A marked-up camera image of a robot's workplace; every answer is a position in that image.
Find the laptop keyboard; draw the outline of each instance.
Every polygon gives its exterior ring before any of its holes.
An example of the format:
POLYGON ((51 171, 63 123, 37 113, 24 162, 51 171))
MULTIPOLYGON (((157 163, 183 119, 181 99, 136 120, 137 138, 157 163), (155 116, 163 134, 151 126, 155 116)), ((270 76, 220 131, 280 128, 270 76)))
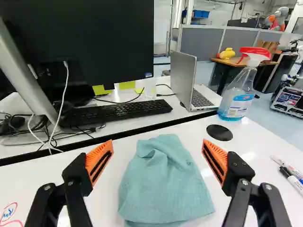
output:
POLYGON ((193 97, 191 103, 194 107, 214 105, 207 98, 205 98, 203 95, 197 92, 196 89, 193 90, 193 97))

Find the red drawing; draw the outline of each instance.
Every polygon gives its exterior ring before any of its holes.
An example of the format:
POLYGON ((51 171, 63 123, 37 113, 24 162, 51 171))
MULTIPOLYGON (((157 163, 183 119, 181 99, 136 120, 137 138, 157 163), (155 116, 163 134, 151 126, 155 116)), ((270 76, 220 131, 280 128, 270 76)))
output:
POLYGON ((4 211, 0 217, 0 227, 14 222, 19 223, 21 227, 23 227, 22 222, 19 220, 8 221, 15 214, 17 207, 18 207, 18 203, 13 202, 4 208, 4 211))

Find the yellow sticky note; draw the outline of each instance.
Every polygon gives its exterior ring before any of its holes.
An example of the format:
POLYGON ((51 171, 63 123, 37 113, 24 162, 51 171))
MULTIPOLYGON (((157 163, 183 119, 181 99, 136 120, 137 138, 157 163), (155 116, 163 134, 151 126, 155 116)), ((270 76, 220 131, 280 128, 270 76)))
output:
POLYGON ((132 89, 136 87, 136 81, 128 81, 128 82, 121 82, 119 83, 119 89, 132 89))
POLYGON ((113 91, 113 90, 105 90, 103 85, 93 86, 93 90, 94 90, 96 96, 109 94, 109 93, 112 93, 112 91, 113 91))
POLYGON ((134 91, 137 93, 137 94, 143 94, 144 91, 142 92, 143 88, 137 88, 135 89, 134 91))

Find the black monitor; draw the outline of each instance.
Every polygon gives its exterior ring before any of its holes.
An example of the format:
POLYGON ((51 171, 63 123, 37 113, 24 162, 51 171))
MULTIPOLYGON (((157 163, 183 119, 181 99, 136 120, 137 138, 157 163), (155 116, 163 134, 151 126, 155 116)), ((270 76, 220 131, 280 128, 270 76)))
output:
POLYGON ((0 70, 0 100, 16 91, 5 74, 0 70))
POLYGON ((153 74, 153 0, 0 0, 0 17, 43 90, 153 74))
POLYGON ((227 22, 227 26, 256 28, 256 27, 258 27, 257 23, 258 23, 257 18, 248 19, 247 22, 245 22, 245 23, 242 23, 241 19, 238 19, 238 20, 229 20, 227 22))

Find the yellow toy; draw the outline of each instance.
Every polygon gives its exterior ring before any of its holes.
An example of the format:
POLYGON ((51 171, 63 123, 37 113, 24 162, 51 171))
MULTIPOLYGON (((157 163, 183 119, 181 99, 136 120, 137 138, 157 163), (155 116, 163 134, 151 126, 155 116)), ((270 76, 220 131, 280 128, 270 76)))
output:
POLYGON ((226 48, 225 51, 222 51, 221 54, 218 54, 218 57, 221 59, 230 59, 235 55, 236 53, 232 50, 232 48, 226 48))

